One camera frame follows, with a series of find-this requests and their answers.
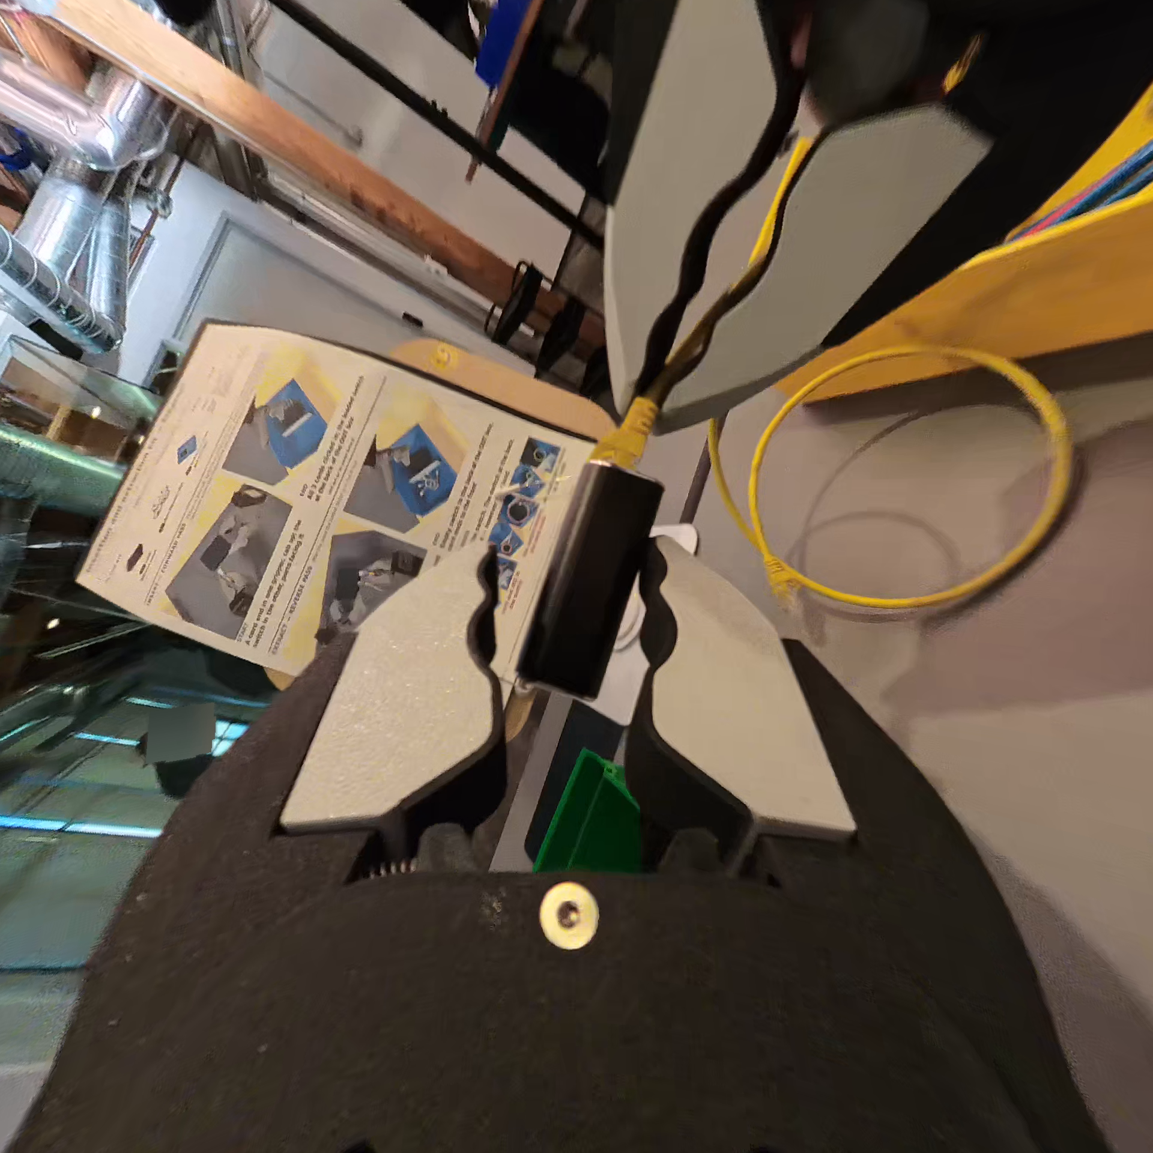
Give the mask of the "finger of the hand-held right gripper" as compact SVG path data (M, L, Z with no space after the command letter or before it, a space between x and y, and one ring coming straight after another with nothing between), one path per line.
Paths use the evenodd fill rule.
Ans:
M991 138L945 105L846 125L816 142L783 190L751 286L659 416L709 422L832 345L832 330L983 162Z
M618 3L604 305L612 403L665 368L729 212L766 176L798 116L803 3Z

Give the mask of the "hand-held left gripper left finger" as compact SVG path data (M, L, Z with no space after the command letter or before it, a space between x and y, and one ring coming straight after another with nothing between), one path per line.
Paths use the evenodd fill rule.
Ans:
M367 617L282 810L286 832L381 828L503 746L496 604L496 551L479 543Z

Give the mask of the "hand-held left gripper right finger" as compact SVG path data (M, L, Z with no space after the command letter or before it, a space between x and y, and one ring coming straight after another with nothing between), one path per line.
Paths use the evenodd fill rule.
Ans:
M650 543L640 593L647 669L626 786L645 839L853 841L857 823L770 621L670 539Z

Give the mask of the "green plastic bin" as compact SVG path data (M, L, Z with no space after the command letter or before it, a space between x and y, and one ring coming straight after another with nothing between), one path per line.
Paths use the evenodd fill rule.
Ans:
M533 862L536 873L637 875L644 867L643 819L625 769L584 749Z

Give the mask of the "yellow plastic bin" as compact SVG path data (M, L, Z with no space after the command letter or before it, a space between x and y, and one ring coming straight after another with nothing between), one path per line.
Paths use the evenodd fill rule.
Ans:
M1016 361L1152 329L1152 193L1145 189L987 250L844 345L779 381L795 394L855 356L916 345Z

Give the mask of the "black ethernet splitter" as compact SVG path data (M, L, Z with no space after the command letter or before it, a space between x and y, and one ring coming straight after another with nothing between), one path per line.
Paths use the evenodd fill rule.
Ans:
M665 493L640 471L584 466L518 658L522 683L599 696Z

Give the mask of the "white stand base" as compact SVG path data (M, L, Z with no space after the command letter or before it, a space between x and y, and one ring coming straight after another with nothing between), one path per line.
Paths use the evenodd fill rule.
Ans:
M614 641L610 665L600 685L600 694L593 700L593 710L619 727L628 727L637 707L645 672L650 668L641 644L645 618L643 584L651 555L656 551L656 541L667 540L680 545L687 554L696 556L699 551L699 532L691 523L658 526L651 533L640 577L633 582L626 603L625 617Z

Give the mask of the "printed instruction sheet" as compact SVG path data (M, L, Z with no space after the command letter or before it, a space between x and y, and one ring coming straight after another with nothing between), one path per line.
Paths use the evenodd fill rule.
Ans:
M301 526L309 554L315 533L295 499L320 480L331 425L348 429L357 401L375 400L389 357L208 322L79 585L142 622L284 672L269 650L300 567L286 540Z

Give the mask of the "wooden ceiling beam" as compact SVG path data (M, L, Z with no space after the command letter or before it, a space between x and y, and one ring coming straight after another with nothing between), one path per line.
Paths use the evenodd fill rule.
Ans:
M47 14L76 43L430 257L489 302L503 305L512 294L515 271L497 254L136 5L61 2Z

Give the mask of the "silver air duct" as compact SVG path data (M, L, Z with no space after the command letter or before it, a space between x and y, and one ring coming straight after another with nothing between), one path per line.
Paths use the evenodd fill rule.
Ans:
M95 80L98 94L83 95L3 51L3 123L100 172L118 172L161 156L169 136L166 102L114 68L99 69Z
M127 316L131 206L140 168L117 173L74 161L55 161L41 179L24 213L17 239L51 267L59 280L83 296L92 313L107 323L102 346L92 335L77 335L63 322L48 322L17 298L3 293L3 309L32 329L51 329L61 338L102 356L116 352L124 339Z
M102 518L125 477L122 466L2 423L2 497Z

